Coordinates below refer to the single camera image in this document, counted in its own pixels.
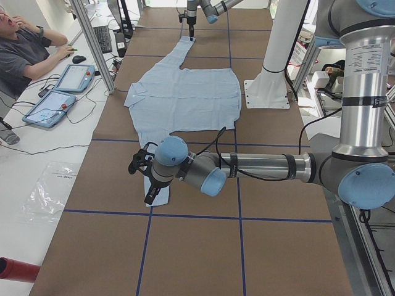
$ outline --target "white box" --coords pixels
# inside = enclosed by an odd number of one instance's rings
[[[329,75],[325,71],[315,71],[311,82],[314,88],[324,88],[329,82]]]

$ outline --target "man's hand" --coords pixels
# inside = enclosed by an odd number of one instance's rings
[[[65,57],[68,57],[74,53],[73,47],[72,46],[64,46],[60,47],[57,52],[55,53],[55,56],[59,58],[59,60],[64,59]]]
[[[13,17],[14,22],[17,23],[19,28],[23,29],[26,28],[32,32],[39,33],[40,29],[36,26],[34,26],[32,23],[30,23],[28,20],[26,20],[24,17],[21,17],[20,15],[16,15]]]

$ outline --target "computer mouse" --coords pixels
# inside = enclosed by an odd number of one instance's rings
[[[80,62],[83,62],[84,60],[86,60],[86,57],[84,57],[82,55],[75,55],[73,57],[73,64],[79,64]]]

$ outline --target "light blue shirt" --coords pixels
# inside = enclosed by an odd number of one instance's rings
[[[159,143],[174,131],[235,128],[241,110],[239,81],[230,68],[180,70],[193,43],[181,37],[169,55],[130,86],[125,106],[141,147]],[[153,205],[167,203],[168,190],[159,195]]]

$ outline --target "shirt sleeve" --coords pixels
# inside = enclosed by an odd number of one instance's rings
[[[30,30],[27,29],[21,29],[25,32],[25,36],[31,40],[36,40],[37,42],[39,42],[42,46],[44,47],[49,47],[52,43],[52,40],[46,38],[46,37],[41,37],[39,36],[39,34],[34,33]]]
[[[0,69],[4,71],[5,74],[23,77],[25,67],[31,65],[29,61],[13,52],[1,51],[0,56]]]
[[[52,40],[50,40],[50,39],[48,39],[47,37],[41,37],[41,44],[44,46],[44,47],[49,47],[50,45],[51,45],[51,43],[52,43]]]

